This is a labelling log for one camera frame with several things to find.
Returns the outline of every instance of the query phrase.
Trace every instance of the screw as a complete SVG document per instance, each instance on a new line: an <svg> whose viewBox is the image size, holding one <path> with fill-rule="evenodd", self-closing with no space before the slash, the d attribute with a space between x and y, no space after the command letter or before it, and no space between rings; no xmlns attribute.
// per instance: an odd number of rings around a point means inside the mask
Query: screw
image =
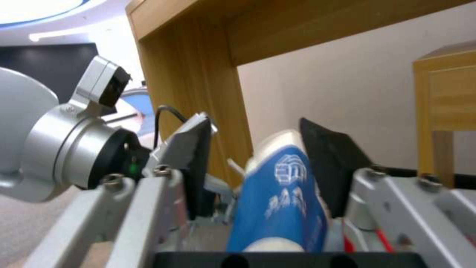
<svg viewBox="0 0 476 268"><path fill-rule="evenodd" d="M372 165L370 169L367 169L367 178L372 181L377 181L379 179L383 179L387 176L384 172L384 168L377 165Z"/></svg>
<svg viewBox="0 0 476 268"><path fill-rule="evenodd" d="M154 175L159 176L168 176L171 173L171 169L168 165L158 165L154 168Z"/></svg>
<svg viewBox="0 0 476 268"><path fill-rule="evenodd" d="M124 175L121 173L111 173L101 179L101 184L107 190L115 193L124 187Z"/></svg>
<svg viewBox="0 0 476 268"><path fill-rule="evenodd" d="M418 185L428 192L438 192L443 186L436 175L423 173L418 177Z"/></svg>
<svg viewBox="0 0 476 268"><path fill-rule="evenodd" d="M65 111L68 113L74 112L74 107L73 106L66 106Z"/></svg>

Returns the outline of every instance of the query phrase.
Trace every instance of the wooden shelf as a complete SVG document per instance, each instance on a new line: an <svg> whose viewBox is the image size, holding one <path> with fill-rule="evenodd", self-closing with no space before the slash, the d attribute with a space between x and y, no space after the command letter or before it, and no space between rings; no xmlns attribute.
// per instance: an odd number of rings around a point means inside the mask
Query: wooden shelf
<svg viewBox="0 0 476 268"><path fill-rule="evenodd" d="M237 65L461 5L470 0L133 0L126 8L153 105L216 121L209 171L233 186L251 156ZM179 123L164 115L164 137Z"/></svg>

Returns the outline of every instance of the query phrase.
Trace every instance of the bottle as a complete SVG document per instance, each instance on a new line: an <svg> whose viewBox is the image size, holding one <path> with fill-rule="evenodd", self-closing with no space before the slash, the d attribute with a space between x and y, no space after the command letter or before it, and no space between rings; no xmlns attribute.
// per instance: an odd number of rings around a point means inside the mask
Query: bottle
<svg viewBox="0 0 476 268"><path fill-rule="evenodd" d="M328 223L301 135L285 130L246 165L227 251L321 252Z"/></svg>

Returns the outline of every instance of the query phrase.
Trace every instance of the black cable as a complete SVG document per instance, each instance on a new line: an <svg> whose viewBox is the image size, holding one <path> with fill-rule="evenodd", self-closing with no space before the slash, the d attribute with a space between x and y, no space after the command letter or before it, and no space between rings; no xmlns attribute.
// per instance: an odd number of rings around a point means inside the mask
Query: black cable
<svg viewBox="0 0 476 268"><path fill-rule="evenodd" d="M157 148L157 144L159 143L159 117L160 117L160 112L162 111L169 111L173 115L175 115L176 118L178 118L182 123L185 123L187 119L175 108L168 106L168 105L161 105L157 108L155 111L155 130L154 130L154 149Z"/></svg>

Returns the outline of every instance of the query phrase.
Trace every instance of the wooden furniture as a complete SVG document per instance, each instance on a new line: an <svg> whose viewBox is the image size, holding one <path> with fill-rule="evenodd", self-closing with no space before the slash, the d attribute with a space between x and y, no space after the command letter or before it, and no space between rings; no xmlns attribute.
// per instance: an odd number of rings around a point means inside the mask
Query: wooden furniture
<svg viewBox="0 0 476 268"><path fill-rule="evenodd" d="M418 172L453 179L453 131L476 130L476 41L436 50L413 63Z"/></svg>
<svg viewBox="0 0 476 268"><path fill-rule="evenodd" d="M126 8L153 105L208 112L209 171L231 185L252 147L236 66L471 0L133 0ZM167 137L179 126L161 117Z"/></svg>

